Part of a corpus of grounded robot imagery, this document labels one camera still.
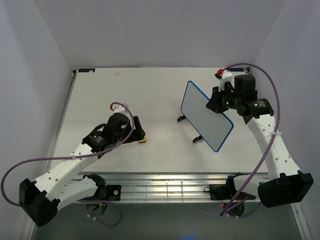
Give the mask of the yellow whiteboard eraser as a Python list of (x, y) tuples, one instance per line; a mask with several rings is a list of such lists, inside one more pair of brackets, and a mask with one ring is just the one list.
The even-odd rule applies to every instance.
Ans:
[(142, 140), (139, 140), (139, 143), (145, 143), (147, 141), (147, 139), (144, 137)]

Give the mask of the blue framed small whiteboard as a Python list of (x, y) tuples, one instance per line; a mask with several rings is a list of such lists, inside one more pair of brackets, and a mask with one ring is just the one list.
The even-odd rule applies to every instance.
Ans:
[(186, 84), (180, 111), (202, 139), (218, 152), (234, 128), (224, 113), (215, 113), (206, 107), (210, 98), (191, 80)]

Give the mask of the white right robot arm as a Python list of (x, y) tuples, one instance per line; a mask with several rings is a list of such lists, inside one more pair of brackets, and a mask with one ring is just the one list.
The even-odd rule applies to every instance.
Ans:
[(301, 202), (314, 179), (310, 173), (302, 172), (290, 156), (277, 129), (272, 106), (267, 99), (258, 98), (255, 77), (233, 76), (229, 71), (215, 76), (220, 83), (212, 89), (206, 108), (216, 114), (236, 110), (255, 137), (268, 174), (267, 181), (248, 173), (231, 174), (217, 193), (231, 200), (242, 194), (250, 199), (259, 198), (266, 208)]

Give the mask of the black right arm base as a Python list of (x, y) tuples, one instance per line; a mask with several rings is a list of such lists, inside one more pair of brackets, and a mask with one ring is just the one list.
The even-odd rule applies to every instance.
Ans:
[[(203, 189), (203, 192), (209, 194), (209, 198), (212, 201), (231, 200), (236, 193), (236, 191), (228, 189), (225, 184), (210, 184)], [(241, 192), (235, 200), (240, 201), (244, 199), (255, 200), (256, 197), (251, 194)]]

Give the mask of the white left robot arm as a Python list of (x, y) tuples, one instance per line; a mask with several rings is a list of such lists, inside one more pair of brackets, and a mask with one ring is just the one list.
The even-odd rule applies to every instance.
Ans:
[(78, 201), (110, 200), (106, 181), (96, 173), (71, 182), (73, 177), (104, 156), (118, 143), (132, 143), (145, 139), (139, 117), (132, 120), (124, 113), (113, 113), (107, 123), (96, 126), (63, 160), (34, 181), (23, 180), (19, 185), (19, 205), (38, 226), (49, 223), (62, 208)]

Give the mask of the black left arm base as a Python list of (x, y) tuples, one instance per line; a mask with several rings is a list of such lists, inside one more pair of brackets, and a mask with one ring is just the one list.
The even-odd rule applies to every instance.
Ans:
[(106, 185), (102, 195), (102, 200), (105, 201), (120, 201), (122, 193), (121, 185)]

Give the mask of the black whiteboard stand foot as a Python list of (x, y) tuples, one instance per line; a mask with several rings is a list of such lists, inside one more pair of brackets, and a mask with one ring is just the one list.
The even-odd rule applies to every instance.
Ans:
[(185, 117), (184, 115), (179, 116), (179, 117), (177, 118), (177, 122), (179, 123), (179, 122), (181, 122), (181, 121), (183, 121), (183, 120), (185, 120), (185, 119), (186, 119), (186, 117)]
[(201, 135), (199, 135), (199, 136), (195, 137), (195, 138), (192, 140), (192, 142), (193, 142), (193, 143), (196, 143), (196, 142), (198, 142), (198, 141), (200, 141), (200, 140), (202, 140), (202, 139), (203, 139), (203, 137), (202, 137)]

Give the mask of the blue label sticker right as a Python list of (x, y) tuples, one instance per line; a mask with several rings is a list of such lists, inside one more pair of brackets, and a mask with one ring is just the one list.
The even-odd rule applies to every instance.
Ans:
[(230, 72), (244, 72), (244, 68), (243, 67), (230, 67), (228, 69)]

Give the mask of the blue label sticker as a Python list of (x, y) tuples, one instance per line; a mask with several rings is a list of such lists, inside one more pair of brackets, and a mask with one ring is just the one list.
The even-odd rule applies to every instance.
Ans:
[(78, 70), (79, 73), (94, 73), (95, 72), (95, 68), (80, 68)]
[(244, 72), (244, 68), (243, 67), (230, 67), (228, 69), (230, 72)]

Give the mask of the blue label sticker left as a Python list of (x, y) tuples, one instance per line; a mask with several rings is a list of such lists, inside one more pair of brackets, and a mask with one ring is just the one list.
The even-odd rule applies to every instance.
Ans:
[(79, 73), (94, 73), (95, 72), (95, 68), (80, 68), (78, 70)]

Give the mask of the aluminium table frame rails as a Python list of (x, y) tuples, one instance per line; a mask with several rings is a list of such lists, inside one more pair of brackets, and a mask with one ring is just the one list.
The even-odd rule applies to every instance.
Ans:
[[(71, 183), (82, 180), (79, 174)], [(185, 204), (209, 203), (229, 200), (210, 200), (210, 195), (204, 193), (204, 188), (211, 184), (226, 184), (229, 175), (210, 173), (103, 173), (106, 185), (121, 185), (120, 201), (88, 201), (78, 200), (74, 203), (103, 205), (109, 202), (121, 204)]]

